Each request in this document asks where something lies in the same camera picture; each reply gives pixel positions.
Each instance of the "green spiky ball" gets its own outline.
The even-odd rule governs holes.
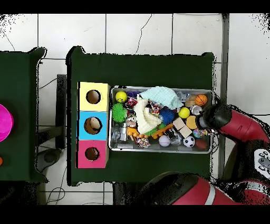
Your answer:
[[[158,126],[158,129],[163,129],[163,128],[165,128],[166,127],[166,125],[164,124],[164,123],[161,123],[159,126]]]
[[[150,130],[150,131],[146,132],[146,133],[145,133],[145,135],[150,136],[150,135],[152,135],[153,133],[155,133],[157,130],[158,130],[158,128],[157,128],[157,127],[155,127],[155,128],[153,128],[152,130]]]
[[[127,117],[127,110],[123,108],[122,103],[117,103],[112,106],[112,119],[115,122],[124,122]]]

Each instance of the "metal tray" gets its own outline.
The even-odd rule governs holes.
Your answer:
[[[138,92],[144,92],[147,89],[150,89],[150,87],[133,87],[133,86],[127,86],[123,88],[122,86],[113,86],[110,90],[110,97],[111,97],[111,104],[116,104],[117,101],[115,99],[115,95],[118,91],[138,91]],[[212,105],[214,103],[214,92],[211,90],[205,90],[205,89],[176,89],[172,88],[175,92],[181,91],[183,94],[190,93],[191,95],[197,95],[197,94],[205,94],[207,96],[207,105]],[[116,123],[112,119],[112,111],[110,109],[110,122],[109,122],[109,148],[114,151],[131,151],[131,152],[159,152],[159,153],[193,153],[193,154],[207,154],[210,153],[212,150],[212,142],[213,137],[212,136],[206,136],[205,140],[207,141],[207,150],[200,150],[196,146],[192,148],[185,147],[183,144],[179,146],[169,145],[167,147],[162,147],[158,143],[158,139],[153,139],[152,137],[149,137],[149,143],[151,144],[148,148],[140,148],[134,142],[128,138],[126,142],[120,141],[119,139],[117,141],[112,139],[112,134],[114,130],[119,129],[122,124]]]

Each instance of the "yellow box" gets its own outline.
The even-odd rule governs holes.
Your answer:
[[[110,86],[106,83],[80,82],[80,109],[83,111],[108,111]]]

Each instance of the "pink bowl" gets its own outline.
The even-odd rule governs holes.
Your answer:
[[[0,142],[10,134],[12,126],[13,116],[0,104]]]

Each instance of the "soccer ball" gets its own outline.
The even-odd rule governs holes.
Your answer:
[[[186,147],[189,147],[189,148],[193,147],[195,145],[195,139],[194,139],[194,137],[188,136],[188,137],[184,138],[183,144]]]

